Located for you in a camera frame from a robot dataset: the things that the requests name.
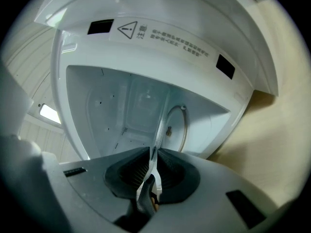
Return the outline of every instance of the beige wall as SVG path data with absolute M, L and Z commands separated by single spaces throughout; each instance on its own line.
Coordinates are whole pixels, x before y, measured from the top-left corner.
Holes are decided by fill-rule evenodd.
M 286 13 L 272 1 L 260 7 L 284 64 L 280 96 L 255 91 L 234 132 L 209 159 L 235 170 L 282 205 L 299 194 L 311 165 L 311 68 Z

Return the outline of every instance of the warning triangle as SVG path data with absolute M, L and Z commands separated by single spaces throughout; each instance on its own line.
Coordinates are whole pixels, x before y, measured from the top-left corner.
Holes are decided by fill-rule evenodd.
M 127 38 L 132 39 L 132 36 L 134 34 L 135 28 L 136 28 L 137 22 L 133 21 L 131 23 L 125 24 L 121 27 L 118 27 L 118 30 L 124 34 Z

